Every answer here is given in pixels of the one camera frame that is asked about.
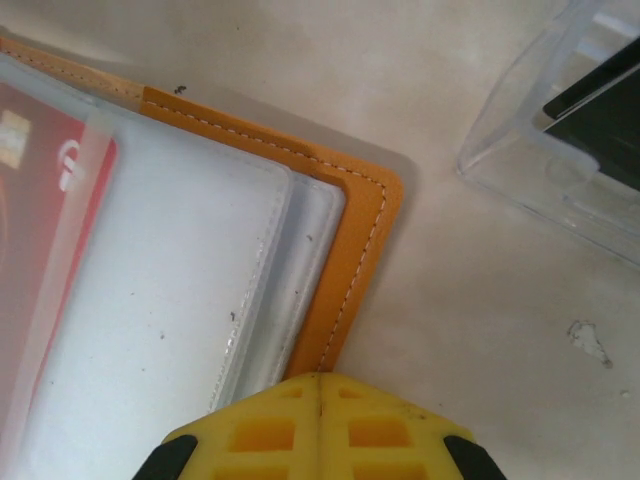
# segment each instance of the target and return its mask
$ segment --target transparent plastic container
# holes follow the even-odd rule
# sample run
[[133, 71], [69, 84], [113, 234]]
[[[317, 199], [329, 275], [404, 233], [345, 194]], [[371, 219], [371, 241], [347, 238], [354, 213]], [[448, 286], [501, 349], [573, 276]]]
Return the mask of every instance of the transparent plastic container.
[[460, 174], [640, 265], [640, 193], [544, 132], [547, 102], [640, 36], [637, 0], [573, 0], [503, 74], [458, 157]]

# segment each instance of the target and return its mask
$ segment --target orange leather cover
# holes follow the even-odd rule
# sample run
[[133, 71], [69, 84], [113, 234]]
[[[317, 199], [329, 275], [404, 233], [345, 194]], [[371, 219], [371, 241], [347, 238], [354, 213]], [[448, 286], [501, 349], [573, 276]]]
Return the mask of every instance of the orange leather cover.
[[286, 377], [333, 369], [402, 203], [393, 172], [10, 39], [0, 37], [0, 51], [148, 117], [339, 186], [345, 210]]

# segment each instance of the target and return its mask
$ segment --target white stitching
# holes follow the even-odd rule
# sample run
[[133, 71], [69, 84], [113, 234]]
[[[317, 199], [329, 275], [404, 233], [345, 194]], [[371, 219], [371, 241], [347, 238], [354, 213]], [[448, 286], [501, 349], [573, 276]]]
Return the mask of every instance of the white stitching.
[[353, 174], [353, 175], [357, 175], [359, 177], [365, 178], [369, 182], [379, 186], [382, 189], [382, 203], [380, 204], [380, 209], [378, 210], [378, 215], [376, 216], [376, 219], [375, 219], [375, 221], [373, 223], [373, 226], [371, 227], [371, 232], [369, 232], [369, 238], [367, 238], [367, 243], [366, 243], [366, 245], [365, 245], [365, 247], [364, 247], [364, 249], [362, 251], [362, 255], [360, 257], [360, 261], [358, 262], [358, 268], [356, 268], [356, 271], [355, 271], [355, 273], [353, 275], [353, 278], [351, 279], [351, 283], [349, 284], [349, 288], [347, 289], [347, 293], [345, 294], [344, 300], [342, 301], [342, 305], [340, 306], [340, 313], [338, 313], [338, 317], [336, 318], [336, 321], [333, 324], [333, 328], [331, 329], [331, 333], [329, 334], [329, 339], [327, 341], [327, 344], [326, 344], [326, 346], [324, 348], [324, 351], [322, 352], [322, 357], [320, 358], [320, 362], [318, 363], [318, 369], [317, 369], [318, 371], [320, 371], [322, 369], [322, 367], [324, 366], [325, 359], [327, 357], [327, 354], [329, 353], [329, 350], [331, 349], [331, 344], [333, 343], [333, 339], [334, 339], [334, 337], [336, 335], [338, 327], [340, 326], [340, 321], [342, 320], [342, 317], [344, 315], [344, 309], [345, 309], [345, 306], [347, 304], [347, 300], [351, 296], [351, 291], [353, 290], [353, 286], [355, 285], [356, 279], [358, 278], [358, 275], [360, 274], [360, 270], [362, 269], [362, 264], [363, 264], [363, 262], [364, 262], [364, 260], [365, 260], [365, 258], [367, 256], [367, 253], [369, 251], [369, 247], [371, 246], [371, 241], [372, 241], [373, 236], [374, 236], [374, 234], [376, 232], [376, 229], [378, 227], [378, 223], [380, 222], [380, 218], [382, 217], [382, 212], [384, 211], [384, 209], [385, 209], [385, 207], [387, 205], [387, 187], [384, 184], [378, 182], [377, 180], [375, 180], [375, 179], [373, 179], [371, 177], [368, 177], [367, 175], [365, 175], [365, 174], [363, 174], [361, 172], [356, 172], [354, 170], [350, 170], [348, 168], [345, 168], [345, 167], [342, 167], [342, 166], [339, 166], [339, 165], [334, 165], [334, 164], [329, 163], [327, 161], [320, 160], [320, 159], [318, 159], [316, 157], [312, 157], [311, 155], [307, 155], [307, 154], [305, 154], [303, 152], [297, 152], [295, 150], [291, 150], [290, 148], [283, 147], [281, 145], [277, 145], [276, 143], [273, 143], [273, 142], [266, 142], [265, 140], [263, 140], [261, 138], [253, 137], [253, 136], [248, 135], [246, 133], [237, 132], [234, 129], [226, 128], [226, 127], [224, 127], [222, 125], [219, 125], [217, 123], [209, 122], [208, 120], [204, 120], [202, 118], [193, 117], [192, 115], [184, 113], [184, 112], [181, 112], [180, 110], [169, 109], [169, 108], [167, 108], [167, 107], [165, 107], [163, 105], [159, 105], [159, 104], [157, 104], [155, 102], [152, 102], [150, 100], [144, 100], [144, 102], [148, 103], [149, 105], [153, 105], [156, 108], [161, 108], [163, 110], [168, 110], [170, 112], [174, 112], [174, 113], [183, 115], [183, 116], [185, 116], [187, 118], [193, 118], [193, 119], [199, 120], [200, 122], [205, 123], [207, 125], [211, 125], [212, 127], [225, 130], [225, 131], [227, 131], [229, 133], [233, 133], [235, 135], [240, 135], [242, 137], [248, 138], [250, 140], [253, 140], [253, 141], [256, 141], [256, 142], [259, 142], [259, 143], [266, 143], [267, 145], [269, 145], [271, 147], [278, 148], [278, 149], [283, 150], [285, 152], [292, 153], [292, 154], [295, 154], [295, 155], [298, 155], [298, 156], [302, 156], [302, 157], [308, 158], [309, 160], [313, 160], [314, 162], [321, 163], [323, 165], [335, 168], [335, 169], [343, 171], [343, 172], [347, 172], [347, 173], [350, 173], [350, 174]]
[[48, 69], [51, 69], [51, 70], [55, 70], [56, 72], [62, 73], [63, 75], [67, 75], [68, 77], [77, 78], [78, 80], [81, 80], [81, 81], [86, 82], [86, 83], [91, 84], [91, 85], [97, 85], [100, 88], [106, 88], [107, 90], [111, 90], [111, 91], [114, 91], [116, 93], [122, 92], [127, 97], [137, 98], [137, 99], [140, 98], [140, 94], [138, 94], [138, 93], [133, 94], [129, 90], [126, 90], [126, 89], [125, 90], [120, 90], [119, 88], [114, 87], [112, 85], [109, 85], [108, 83], [102, 83], [102, 82], [99, 82], [99, 81], [91, 80], [89, 78], [85, 78], [82, 75], [76, 75], [75, 73], [68, 72], [63, 68], [56, 67], [54, 65], [49, 65], [48, 63], [44, 63], [44, 62], [42, 62], [40, 60], [35, 60], [35, 59], [33, 59], [33, 58], [31, 58], [31, 57], [29, 57], [27, 55], [21, 55], [19, 53], [12, 52], [11, 50], [6, 50], [6, 49], [2, 49], [2, 53], [6, 53], [7, 55], [10, 55], [13, 58], [16, 58], [16, 59], [19, 59], [19, 60], [25, 59], [29, 63], [36, 63], [36, 64], [39, 64], [39, 65], [42, 65], [45, 68], [48, 68]]

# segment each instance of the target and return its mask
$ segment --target white surface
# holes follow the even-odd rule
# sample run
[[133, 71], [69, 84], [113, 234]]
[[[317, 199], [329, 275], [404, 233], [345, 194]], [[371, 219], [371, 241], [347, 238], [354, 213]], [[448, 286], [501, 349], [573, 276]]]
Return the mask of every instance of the white surface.
[[[0, 24], [394, 168], [407, 200], [339, 369], [468, 426], [509, 478], [635, 480], [640, 275], [454, 172], [556, 4], [0, 0]], [[575, 320], [612, 369], [571, 345]]]
[[118, 161], [12, 479], [132, 478], [159, 438], [209, 413], [288, 208], [286, 167], [113, 113]]
[[282, 378], [344, 208], [338, 187], [294, 172], [291, 203], [233, 401]]

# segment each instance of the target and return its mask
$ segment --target stain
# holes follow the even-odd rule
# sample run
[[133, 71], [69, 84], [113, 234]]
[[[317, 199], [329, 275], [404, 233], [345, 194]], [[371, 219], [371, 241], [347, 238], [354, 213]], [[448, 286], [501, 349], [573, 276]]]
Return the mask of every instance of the stain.
[[567, 331], [567, 336], [571, 345], [597, 358], [605, 368], [613, 368], [613, 362], [598, 340], [595, 324], [576, 320]]

